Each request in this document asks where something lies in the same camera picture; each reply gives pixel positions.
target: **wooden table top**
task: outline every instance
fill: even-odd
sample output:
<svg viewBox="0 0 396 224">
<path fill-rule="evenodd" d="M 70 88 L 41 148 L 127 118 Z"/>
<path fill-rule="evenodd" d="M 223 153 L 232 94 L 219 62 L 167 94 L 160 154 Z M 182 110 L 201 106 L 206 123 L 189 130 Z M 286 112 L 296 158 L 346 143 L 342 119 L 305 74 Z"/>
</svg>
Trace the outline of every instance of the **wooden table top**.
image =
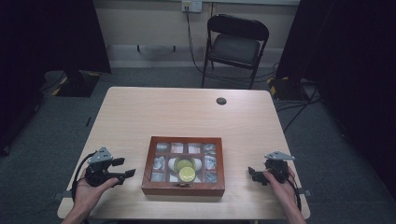
<svg viewBox="0 0 396 224">
<path fill-rule="evenodd" d="M 217 104 L 220 97 L 226 99 L 225 105 Z M 141 185 L 151 136 L 221 137 L 224 195 L 145 195 Z M 265 168 L 267 153 L 278 150 L 290 154 L 267 91 L 113 87 L 106 94 L 78 164 L 101 146 L 114 158 L 125 158 L 123 165 L 110 166 L 109 172 L 136 172 L 123 185 L 105 192 L 90 218 L 284 218 L 271 187 L 253 182 L 248 174 L 249 166 L 257 171 Z M 292 161 L 289 166 L 295 171 Z M 308 218 L 310 211 L 305 196 L 301 197 L 303 216 Z M 70 198 L 63 198 L 58 216 L 64 218 L 72 206 Z"/>
</svg>

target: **wooden box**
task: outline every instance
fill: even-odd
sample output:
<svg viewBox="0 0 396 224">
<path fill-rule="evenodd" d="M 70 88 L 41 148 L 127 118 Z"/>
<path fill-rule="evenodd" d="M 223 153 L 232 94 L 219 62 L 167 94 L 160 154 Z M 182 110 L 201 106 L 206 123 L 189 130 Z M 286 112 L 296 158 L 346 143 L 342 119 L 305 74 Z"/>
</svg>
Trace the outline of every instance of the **wooden box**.
<svg viewBox="0 0 396 224">
<path fill-rule="evenodd" d="M 152 136 L 142 190 L 146 195 L 221 197 L 221 138 Z"/>
</svg>

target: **wall outlet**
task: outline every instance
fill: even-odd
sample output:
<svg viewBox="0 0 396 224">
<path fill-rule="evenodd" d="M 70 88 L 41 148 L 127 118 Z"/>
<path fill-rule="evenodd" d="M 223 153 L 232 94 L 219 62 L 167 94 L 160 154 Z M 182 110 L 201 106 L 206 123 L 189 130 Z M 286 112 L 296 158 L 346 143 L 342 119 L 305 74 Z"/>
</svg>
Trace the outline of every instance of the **wall outlet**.
<svg viewBox="0 0 396 224">
<path fill-rule="evenodd" d="M 181 1 L 181 11 L 202 12 L 202 0 Z"/>
</svg>

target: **person's hand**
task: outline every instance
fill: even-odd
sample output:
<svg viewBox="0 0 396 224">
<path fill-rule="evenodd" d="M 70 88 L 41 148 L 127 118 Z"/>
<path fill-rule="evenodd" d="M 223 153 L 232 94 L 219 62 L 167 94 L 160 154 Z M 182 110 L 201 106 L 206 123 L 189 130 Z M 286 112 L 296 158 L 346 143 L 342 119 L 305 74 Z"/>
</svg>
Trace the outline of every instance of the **person's hand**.
<svg viewBox="0 0 396 224">
<path fill-rule="evenodd" d="M 280 184 L 269 171 L 264 171 L 263 174 L 270 182 L 271 188 L 273 189 L 275 196 L 279 200 L 288 222 L 290 224 L 306 223 L 303 215 L 297 207 L 296 195 L 294 189 L 289 184 L 289 182 Z M 291 170 L 290 167 L 289 174 L 289 181 L 291 183 L 294 183 L 295 173 Z"/>
<path fill-rule="evenodd" d="M 117 178 L 111 178 L 98 187 L 92 187 L 84 179 L 85 171 L 86 169 L 84 169 L 78 181 L 73 208 L 64 218 L 63 223 L 80 223 L 83 221 L 97 205 L 102 194 L 119 182 Z"/>
</svg>

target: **gray carpeted floor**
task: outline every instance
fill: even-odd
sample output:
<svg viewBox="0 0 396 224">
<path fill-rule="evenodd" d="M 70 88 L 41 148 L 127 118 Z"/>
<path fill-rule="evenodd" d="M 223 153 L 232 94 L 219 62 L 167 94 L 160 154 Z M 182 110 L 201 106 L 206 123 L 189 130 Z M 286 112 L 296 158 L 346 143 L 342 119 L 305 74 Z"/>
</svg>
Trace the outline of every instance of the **gray carpeted floor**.
<svg viewBox="0 0 396 224">
<path fill-rule="evenodd" d="M 230 67 L 215 71 L 236 77 L 249 75 Z M 261 68 L 258 76 L 270 72 L 271 68 Z M 61 74 L 47 73 L 47 85 Z M 10 145 L 10 155 L 0 158 L 0 223 L 61 222 L 57 218 L 59 203 L 53 201 L 52 196 L 65 190 L 108 88 L 199 88 L 200 84 L 201 75 L 193 67 L 114 68 L 112 75 L 103 75 L 99 80 L 91 98 L 51 96 L 55 86 L 44 91 L 40 109 Z M 205 87 L 245 89 L 216 79 L 208 79 Z M 312 84 L 306 85 L 308 93 L 314 88 Z M 257 82 L 253 89 L 268 90 L 268 87 L 265 82 Z M 275 101 L 275 105 L 283 108 L 295 102 Z M 278 113 L 283 127 L 299 109 Z M 297 158 L 295 164 L 302 184 L 313 192 L 313 196 L 307 198 L 311 209 L 308 223 L 396 222 L 396 203 L 365 159 L 344 141 L 337 120 L 323 103 L 309 105 L 285 135 L 292 155 Z M 262 223 L 286 221 L 263 220 Z"/>
</svg>

